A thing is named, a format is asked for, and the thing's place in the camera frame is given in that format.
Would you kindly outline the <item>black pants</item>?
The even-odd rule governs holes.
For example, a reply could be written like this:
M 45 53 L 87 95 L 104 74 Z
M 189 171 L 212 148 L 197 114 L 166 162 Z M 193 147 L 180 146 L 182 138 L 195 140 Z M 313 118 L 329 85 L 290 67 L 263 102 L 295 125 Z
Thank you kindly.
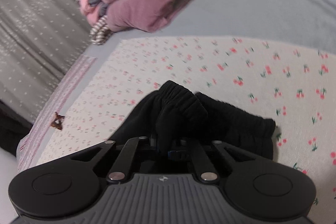
M 221 140 L 271 160 L 275 129 L 273 119 L 252 115 L 167 81 L 140 100 L 110 139 L 123 145 L 131 138 L 153 137 L 158 141 L 154 168 L 166 173 L 172 166 L 181 166 L 174 153 L 182 151 L 183 141 Z

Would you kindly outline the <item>pink folded clothing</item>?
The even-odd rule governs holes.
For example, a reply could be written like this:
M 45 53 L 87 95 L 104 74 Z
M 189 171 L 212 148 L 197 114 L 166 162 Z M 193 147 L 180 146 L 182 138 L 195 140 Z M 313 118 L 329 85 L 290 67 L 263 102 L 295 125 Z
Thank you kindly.
M 87 22 L 93 26 L 98 21 L 98 16 L 96 13 L 92 12 L 91 8 L 89 8 L 88 0 L 78 0 L 80 6 L 80 12 L 87 19 Z

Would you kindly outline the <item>grey folded clothing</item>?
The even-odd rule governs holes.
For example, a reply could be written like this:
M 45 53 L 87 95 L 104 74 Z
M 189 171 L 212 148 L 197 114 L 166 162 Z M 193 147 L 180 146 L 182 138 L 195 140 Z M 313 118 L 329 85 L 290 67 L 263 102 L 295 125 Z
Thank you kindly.
M 92 12 L 97 14 L 98 18 L 104 16 L 108 8 L 108 4 L 104 3 L 102 0 L 88 0 L 88 5 Z

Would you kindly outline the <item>brown hair claw clip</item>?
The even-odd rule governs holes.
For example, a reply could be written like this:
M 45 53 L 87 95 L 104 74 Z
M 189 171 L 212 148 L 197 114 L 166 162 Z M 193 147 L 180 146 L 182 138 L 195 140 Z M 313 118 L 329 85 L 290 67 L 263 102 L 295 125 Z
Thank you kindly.
M 58 112 L 55 112 L 55 116 L 53 121 L 51 122 L 50 126 L 52 128 L 55 128 L 57 130 L 62 130 L 63 129 L 63 121 L 65 119 L 65 116 L 60 115 Z

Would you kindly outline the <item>pink striped blanket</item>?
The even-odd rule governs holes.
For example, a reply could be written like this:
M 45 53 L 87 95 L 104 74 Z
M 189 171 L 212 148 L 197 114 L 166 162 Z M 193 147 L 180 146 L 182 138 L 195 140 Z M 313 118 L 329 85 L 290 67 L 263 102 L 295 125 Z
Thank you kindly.
M 17 147 L 18 172 L 29 169 L 41 143 L 46 136 L 55 114 L 60 113 L 66 100 L 79 82 L 95 63 L 96 58 L 81 55 L 58 84 L 42 111 L 39 113 L 30 133 L 25 136 Z

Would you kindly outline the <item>cherry print blanket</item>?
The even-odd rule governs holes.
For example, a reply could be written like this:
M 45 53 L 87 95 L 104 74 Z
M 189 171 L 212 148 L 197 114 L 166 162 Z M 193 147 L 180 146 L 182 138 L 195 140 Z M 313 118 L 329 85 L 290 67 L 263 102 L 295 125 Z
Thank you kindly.
M 272 118 L 276 160 L 307 174 L 315 223 L 335 223 L 335 56 L 248 38 L 122 41 L 66 112 L 38 163 L 106 140 L 146 94 L 172 80 Z

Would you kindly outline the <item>striped folded garment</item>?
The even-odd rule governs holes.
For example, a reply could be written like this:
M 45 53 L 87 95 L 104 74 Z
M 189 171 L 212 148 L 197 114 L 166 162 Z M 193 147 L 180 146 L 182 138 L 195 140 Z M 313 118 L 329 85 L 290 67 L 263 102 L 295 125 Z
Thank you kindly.
M 107 16 L 104 15 L 91 28 L 89 36 L 92 44 L 101 46 L 106 43 L 112 34 L 113 32 L 107 24 Z

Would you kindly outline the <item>grey star curtain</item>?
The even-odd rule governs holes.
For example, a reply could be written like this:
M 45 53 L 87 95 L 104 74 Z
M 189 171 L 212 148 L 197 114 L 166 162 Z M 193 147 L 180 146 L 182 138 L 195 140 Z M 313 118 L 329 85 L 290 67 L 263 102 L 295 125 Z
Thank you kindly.
M 89 46 L 76 0 L 1 0 L 1 100 L 34 122 Z

